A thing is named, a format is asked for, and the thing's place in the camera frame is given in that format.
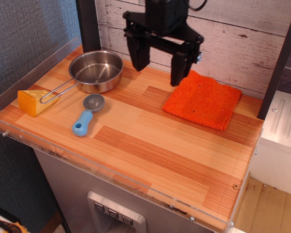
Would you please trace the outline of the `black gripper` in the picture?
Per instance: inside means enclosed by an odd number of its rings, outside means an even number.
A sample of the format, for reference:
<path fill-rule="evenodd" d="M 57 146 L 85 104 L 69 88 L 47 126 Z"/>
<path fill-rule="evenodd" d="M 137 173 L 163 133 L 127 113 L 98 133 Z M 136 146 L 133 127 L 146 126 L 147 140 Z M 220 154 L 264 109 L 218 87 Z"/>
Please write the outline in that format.
<path fill-rule="evenodd" d="M 203 36 L 187 24 L 188 0 L 147 0 L 145 12 L 126 11 L 125 37 L 131 62 L 137 71 L 150 63 L 150 48 L 172 54 L 171 85 L 178 86 L 198 64 Z"/>

